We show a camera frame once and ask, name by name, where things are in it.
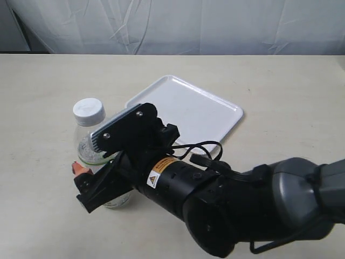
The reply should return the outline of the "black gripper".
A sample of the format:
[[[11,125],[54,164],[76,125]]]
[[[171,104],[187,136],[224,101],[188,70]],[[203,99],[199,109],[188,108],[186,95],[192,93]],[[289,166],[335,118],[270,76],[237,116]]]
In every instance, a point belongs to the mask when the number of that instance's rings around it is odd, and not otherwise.
[[[139,175],[124,151],[95,173],[75,161],[72,173],[79,191],[77,199],[88,213],[136,189],[139,182]]]

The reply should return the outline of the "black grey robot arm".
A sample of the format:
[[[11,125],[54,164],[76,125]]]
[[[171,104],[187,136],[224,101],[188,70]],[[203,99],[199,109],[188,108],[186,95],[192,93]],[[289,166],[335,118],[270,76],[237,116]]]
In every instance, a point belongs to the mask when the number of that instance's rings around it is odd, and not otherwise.
[[[92,212],[133,189],[183,221],[207,253],[227,257],[239,242],[253,254],[294,241],[325,238],[344,223],[344,161],[303,158],[237,173],[222,161],[193,155],[120,153],[97,172],[72,164],[79,202]]]

